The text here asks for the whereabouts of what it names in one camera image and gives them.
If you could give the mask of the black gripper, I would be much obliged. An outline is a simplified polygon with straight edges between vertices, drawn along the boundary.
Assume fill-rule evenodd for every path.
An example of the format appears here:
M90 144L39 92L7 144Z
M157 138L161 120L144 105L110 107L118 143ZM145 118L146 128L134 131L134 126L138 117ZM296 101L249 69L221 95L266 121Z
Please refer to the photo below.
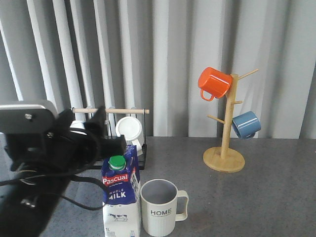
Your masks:
M97 158L124 154L124 136L105 137L104 106L84 123L85 129L70 129L73 119L73 112L66 109L44 133L4 134L4 149L12 161L11 171L29 167L40 173L75 173L92 166Z

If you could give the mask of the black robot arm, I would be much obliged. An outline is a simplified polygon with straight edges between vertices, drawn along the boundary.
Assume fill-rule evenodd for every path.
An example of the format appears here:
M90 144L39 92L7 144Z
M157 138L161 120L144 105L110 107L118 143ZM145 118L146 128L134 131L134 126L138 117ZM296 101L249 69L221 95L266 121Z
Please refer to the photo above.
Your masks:
M97 161L124 152L122 138L105 138L105 116L105 108L98 108L80 129L70 127L70 109L54 115L39 105L1 106L0 130L15 172L0 184L1 236L39 236L71 181L106 189L100 180L80 176Z

